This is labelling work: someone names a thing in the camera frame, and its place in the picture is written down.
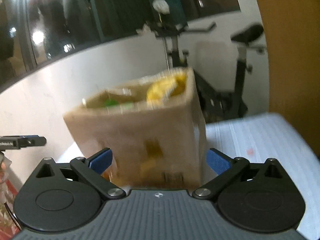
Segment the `person's hand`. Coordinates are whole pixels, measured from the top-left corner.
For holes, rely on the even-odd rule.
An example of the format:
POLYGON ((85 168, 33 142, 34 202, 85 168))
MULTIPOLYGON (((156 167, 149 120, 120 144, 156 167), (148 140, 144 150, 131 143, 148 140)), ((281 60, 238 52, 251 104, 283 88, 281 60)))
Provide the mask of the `person's hand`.
POLYGON ((9 176, 9 167, 12 161, 8 159, 3 152, 0 153, 0 182, 4 183, 9 176))

